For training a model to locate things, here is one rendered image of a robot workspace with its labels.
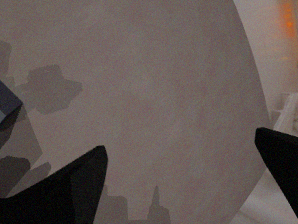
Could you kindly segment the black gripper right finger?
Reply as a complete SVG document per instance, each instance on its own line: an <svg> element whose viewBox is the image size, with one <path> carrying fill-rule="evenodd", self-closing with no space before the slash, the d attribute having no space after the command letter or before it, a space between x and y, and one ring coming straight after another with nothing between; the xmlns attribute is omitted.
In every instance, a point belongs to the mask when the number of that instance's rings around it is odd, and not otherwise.
<svg viewBox="0 0 298 224"><path fill-rule="evenodd" d="M258 128L254 141L263 163L269 168L298 218L298 136L270 128Z"/></svg>

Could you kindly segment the dark grey open box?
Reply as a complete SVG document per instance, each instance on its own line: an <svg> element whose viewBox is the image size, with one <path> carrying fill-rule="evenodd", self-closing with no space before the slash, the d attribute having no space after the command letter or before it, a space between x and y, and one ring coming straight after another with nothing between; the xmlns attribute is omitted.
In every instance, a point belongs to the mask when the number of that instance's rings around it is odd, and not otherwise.
<svg viewBox="0 0 298 224"><path fill-rule="evenodd" d="M17 99L15 93L0 80L0 128L3 127L5 121L8 121L9 116L12 116L17 108L23 105L23 101Z"/></svg>

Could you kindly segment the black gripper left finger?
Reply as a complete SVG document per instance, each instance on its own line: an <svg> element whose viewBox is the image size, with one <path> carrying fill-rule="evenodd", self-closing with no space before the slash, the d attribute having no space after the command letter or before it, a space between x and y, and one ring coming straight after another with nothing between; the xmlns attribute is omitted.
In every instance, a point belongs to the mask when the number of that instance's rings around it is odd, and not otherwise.
<svg viewBox="0 0 298 224"><path fill-rule="evenodd" d="M105 145L97 145L47 179L0 198L0 224L93 224L106 165Z"/></svg>

